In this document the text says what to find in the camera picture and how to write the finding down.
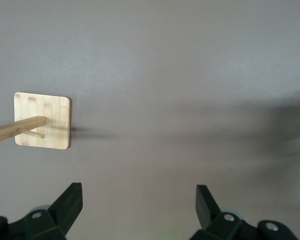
round metal bolt head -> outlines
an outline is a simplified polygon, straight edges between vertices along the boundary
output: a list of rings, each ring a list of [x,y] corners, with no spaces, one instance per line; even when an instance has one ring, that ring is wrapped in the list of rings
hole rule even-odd
[[[267,222],[265,224],[265,226],[267,227],[267,229],[271,230],[271,231],[278,231],[279,228],[277,227],[277,225],[275,225],[274,223],[272,222]]]
[[[232,216],[231,214],[227,213],[224,215],[224,219],[229,221],[229,222],[233,222],[235,220],[234,216]]]
[[[41,212],[36,212],[36,213],[34,213],[33,215],[32,215],[32,218],[33,219],[38,219],[38,218],[40,218],[41,217]]]

wooden post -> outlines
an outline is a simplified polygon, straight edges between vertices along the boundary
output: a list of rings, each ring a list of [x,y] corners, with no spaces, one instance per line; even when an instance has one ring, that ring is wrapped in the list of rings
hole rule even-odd
[[[20,129],[29,131],[45,125],[47,118],[45,116],[34,116],[13,123],[0,126],[0,141],[12,138],[21,134]]]

wooden base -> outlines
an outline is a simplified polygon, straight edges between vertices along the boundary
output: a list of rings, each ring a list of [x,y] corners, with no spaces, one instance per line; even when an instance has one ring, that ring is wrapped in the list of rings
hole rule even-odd
[[[46,125],[33,130],[45,135],[44,139],[20,134],[15,136],[15,142],[22,146],[67,149],[70,145],[70,109],[71,101],[68,97],[16,92],[14,120],[44,116]]]

screw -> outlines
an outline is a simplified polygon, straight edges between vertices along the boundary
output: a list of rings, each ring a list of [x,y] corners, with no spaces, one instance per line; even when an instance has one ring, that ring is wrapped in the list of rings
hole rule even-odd
[[[278,230],[279,230],[279,228],[277,227],[277,225],[275,225],[275,224],[272,223],[272,222],[267,222],[267,223],[265,224],[265,226],[266,226],[269,230],[271,230],[271,231],[278,231]]]
[[[224,216],[224,219],[229,221],[229,222],[233,222],[235,220],[234,216],[232,216],[231,214],[227,213]]]
[[[41,217],[41,212],[36,212],[35,214],[32,215],[33,219],[38,219]]]

wooden mug holder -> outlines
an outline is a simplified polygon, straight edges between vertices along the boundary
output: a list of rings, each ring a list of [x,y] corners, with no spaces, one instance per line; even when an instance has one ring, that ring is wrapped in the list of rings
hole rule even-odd
[[[15,137],[15,142],[22,146],[67,149],[70,110],[68,97],[16,92],[15,122],[0,126],[0,141]]]

